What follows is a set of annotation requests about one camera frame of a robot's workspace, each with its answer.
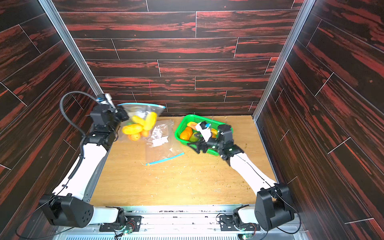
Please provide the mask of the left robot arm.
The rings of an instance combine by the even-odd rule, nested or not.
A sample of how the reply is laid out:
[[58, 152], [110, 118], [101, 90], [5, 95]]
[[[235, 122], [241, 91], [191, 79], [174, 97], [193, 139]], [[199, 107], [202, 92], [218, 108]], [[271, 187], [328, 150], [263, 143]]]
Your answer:
[[84, 197], [96, 168], [117, 138], [121, 122], [129, 116], [121, 106], [112, 108], [109, 105], [96, 105], [90, 116], [93, 125], [81, 140], [78, 159], [52, 193], [41, 197], [39, 206], [53, 226], [84, 228], [111, 224], [121, 230], [127, 224], [122, 208], [95, 207]]

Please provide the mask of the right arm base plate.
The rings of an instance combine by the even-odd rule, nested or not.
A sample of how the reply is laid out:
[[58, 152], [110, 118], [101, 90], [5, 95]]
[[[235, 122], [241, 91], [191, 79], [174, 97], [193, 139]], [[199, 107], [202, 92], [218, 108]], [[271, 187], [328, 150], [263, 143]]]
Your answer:
[[216, 221], [220, 226], [220, 230], [222, 232], [230, 232], [230, 231], [238, 231], [238, 232], [246, 232], [246, 231], [260, 231], [261, 227], [256, 223], [243, 223], [237, 217], [233, 215], [226, 215], [224, 213], [220, 213], [216, 216]]

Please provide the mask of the clear zip bag blue zipper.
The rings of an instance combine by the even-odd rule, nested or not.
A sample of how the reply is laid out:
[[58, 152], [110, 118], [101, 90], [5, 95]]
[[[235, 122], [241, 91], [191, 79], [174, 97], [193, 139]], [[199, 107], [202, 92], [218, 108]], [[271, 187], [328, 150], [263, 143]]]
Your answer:
[[121, 141], [139, 141], [148, 138], [157, 118], [166, 109], [163, 105], [147, 103], [123, 103], [118, 105], [128, 116], [122, 120], [118, 134]]

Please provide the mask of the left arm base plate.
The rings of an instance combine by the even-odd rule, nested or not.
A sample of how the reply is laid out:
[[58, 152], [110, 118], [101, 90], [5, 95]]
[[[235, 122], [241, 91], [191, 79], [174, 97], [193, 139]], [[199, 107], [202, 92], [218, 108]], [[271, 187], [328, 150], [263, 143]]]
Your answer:
[[116, 222], [109, 224], [101, 224], [99, 232], [114, 234], [131, 234], [139, 232], [142, 218], [142, 216], [125, 216], [125, 220], [117, 220]]

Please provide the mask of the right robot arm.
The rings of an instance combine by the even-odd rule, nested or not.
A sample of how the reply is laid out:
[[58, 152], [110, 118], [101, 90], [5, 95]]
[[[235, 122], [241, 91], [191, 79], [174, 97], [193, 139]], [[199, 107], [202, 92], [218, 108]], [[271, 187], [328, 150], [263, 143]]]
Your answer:
[[197, 141], [188, 143], [196, 153], [216, 151], [251, 187], [256, 195], [254, 206], [236, 208], [232, 215], [233, 225], [244, 231], [254, 224], [270, 231], [294, 220], [297, 211], [292, 206], [291, 192], [286, 184], [278, 184], [265, 175], [250, 160], [247, 154], [234, 143], [232, 127], [219, 125], [216, 137], [212, 136], [210, 124], [196, 125]]

